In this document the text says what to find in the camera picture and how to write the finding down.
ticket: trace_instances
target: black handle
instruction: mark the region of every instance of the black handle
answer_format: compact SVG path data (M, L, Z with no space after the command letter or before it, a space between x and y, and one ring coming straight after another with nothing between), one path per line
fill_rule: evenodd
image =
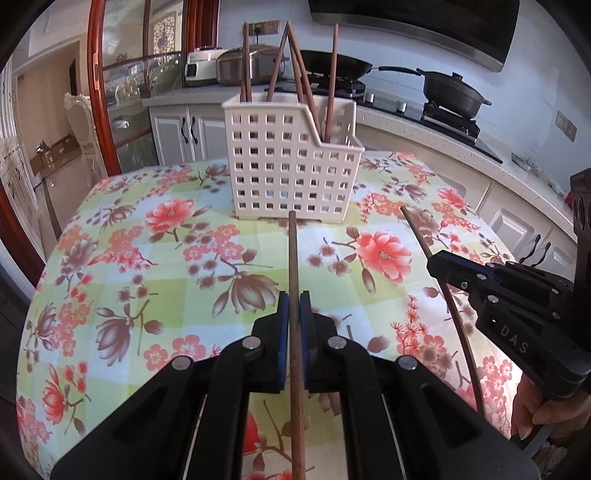
M185 143L188 144L189 143L189 139L187 138L187 136L184 134L184 126L187 123L187 119L185 117L183 117L183 124L181 125L181 135L183 136L183 138L185 139Z
M388 67L388 66L382 66L382 67L378 67L378 70L380 72L400 72L400 73L410 73L412 75L417 75L417 76L421 76L421 73L419 73L416 70L413 69L408 69L405 67Z
M523 263L525 260L527 260L535 253L535 249L538 248L538 243L540 242L540 240L542 240L542 236L538 233L538 235L535 236L534 246L532 247L531 252L528 253L526 256L522 257L521 260L519 260L519 263Z
M546 254L548 253L548 250L550 250L550 247L552 246L551 242L548 242L546 244L546 246L544 247L544 253L542 254L542 258L540 258L540 260L537 263L534 263L532 265L532 268L537 267L539 264L541 264L544 260L546 260Z
M195 138L195 134L193 133L193 127L195 126L195 117L193 117L191 119L191 136L193 137L193 141L195 142L195 145L198 145L199 142L197 142L197 138Z

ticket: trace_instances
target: human hand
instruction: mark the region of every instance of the human hand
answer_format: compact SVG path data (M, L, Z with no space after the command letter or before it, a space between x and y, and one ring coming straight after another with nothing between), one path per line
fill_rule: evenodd
M530 435L534 425L555 423L550 437L565 439L582 429L590 416L591 396L588 393L579 390L564 401L545 400L542 391L523 374L513 400L511 435L518 434L523 440Z

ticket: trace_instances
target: glass door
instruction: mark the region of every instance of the glass door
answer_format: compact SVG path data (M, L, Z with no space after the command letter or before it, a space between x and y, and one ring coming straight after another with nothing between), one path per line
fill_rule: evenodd
M143 100L183 86L186 51L217 43L219 0L92 0L90 101L109 175L158 164Z

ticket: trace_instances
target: tablecloth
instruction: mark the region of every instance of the tablecloth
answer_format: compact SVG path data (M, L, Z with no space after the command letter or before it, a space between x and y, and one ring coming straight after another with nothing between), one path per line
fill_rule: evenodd
M400 214L433 252L512 259L465 201L413 155L366 152L341 224L298 221L300 288L341 335L388 359L416 356L470 405L453 322ZM64 230L23 331L17 414L27 459L55 462L177 355L218 355L288 289L287 221L239 220L225 163L147 168L101 181ZM474 328L453 290L485 395L508 435L520 371ZM307 395L308 479L346 477L338 394ZM289 394L252 395L244 480L291 478Z

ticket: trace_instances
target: rice cooker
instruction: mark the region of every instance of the rice cooker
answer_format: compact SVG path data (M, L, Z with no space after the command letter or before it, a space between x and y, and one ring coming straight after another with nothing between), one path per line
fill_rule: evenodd
M203 47L196 48L187 55L187 64L185 65L185 79L190 87L202 87L213 85L216 80L216 62L217 58L226 48Z

